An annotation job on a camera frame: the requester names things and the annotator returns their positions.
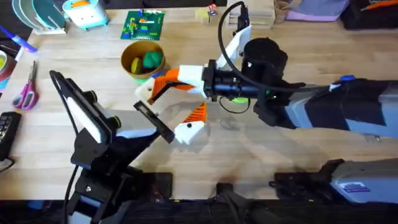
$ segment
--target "pink scissors handle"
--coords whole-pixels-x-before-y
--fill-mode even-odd
[[[12,101],[12,105],[15,108],[21,108],[22,107],[22,104],[23,104],[23,102],[25,100],[25,96],[26,96],[26,93],[27,93],[28,86],[29,86],[28,84],[25,84],[25,86],[22,89],[21,93],[19,95],[17,95],[14,98],[14,100]]]
[[[36,105],[38,99],[39,99],[39,95],[36,93],[33,82],[29,82],[27,91],[25,94],[25,99],[22,104],[22,109],[23,110],[32,109]]]

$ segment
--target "scissors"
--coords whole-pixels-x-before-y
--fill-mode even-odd
[[[21,108],[23,110],[32,109],[39,99],[39,95],[36,93],[35,89],[35,78],[37,73],[37,62],[33,62],[32,71],[29,74],[27,83],[22,89],[21,93],[17,95],[12,101],[12,105],[15,108]]]

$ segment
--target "wooden tabletop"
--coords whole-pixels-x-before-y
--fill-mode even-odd
[[[216,27],[194,22],[192,12],[179,9],[165,17],[159,44],[172,68],[203,65],[220,55]],[[67,35],[31,35],[29,42],[39,51],[24,52],[0,99],[0,110],[14,111],[11,101],[22,90],[33,60],[39,62],[40,99],[31,111],[21,111],[12,149],[16,164],[0,174],[0,199],[62,199],[65,194],[73,169],[70,157],[75,134],[49,70],[74,79],[83,90],[95,90],[105,108],[133,110],[137,83],[120,64],[123,50],[131,43],[120,40],[127,11],[108,13],[111,22],[107,27],[85,32],[72,26]],[[224,32],[226,42],[231,34],[231,30]],[[346,74],[397,79],[395,32],[348,32],[334,22],[286,22],[272,30],[252,32],[253,38],[266,36],[289,55],[284,76],[288,82],[325,85]],[[198,98],[178,95],[166,95],[162,103],[171,105],[165,107],[169,117],[181,121],[184,117],[176,114]],[[252,110],[229,114],[217,103],[209,103],[207,129],[191,146],[168,145],[159,139],[132,165],[144,171],[173,172],[174,198],[207,198],[219,181],[234,183],[236,191],[247,197],[275,198],[268,181],[276,171],[318,170],[336,158],[398,157],[397,143],[395,139],[367,142],[346,131],[271,128]]]

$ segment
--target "black remote control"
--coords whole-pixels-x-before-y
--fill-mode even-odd
[[[4,112],[0,115],[0,161],[9,157],[22,115]]]

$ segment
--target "black box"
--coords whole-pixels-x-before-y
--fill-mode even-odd
[[[349,6],[340,16],[344,28],[348,30],[398,28],[398,5],[361,11],[368,5],[370,5],[369,0],[350,0]]]

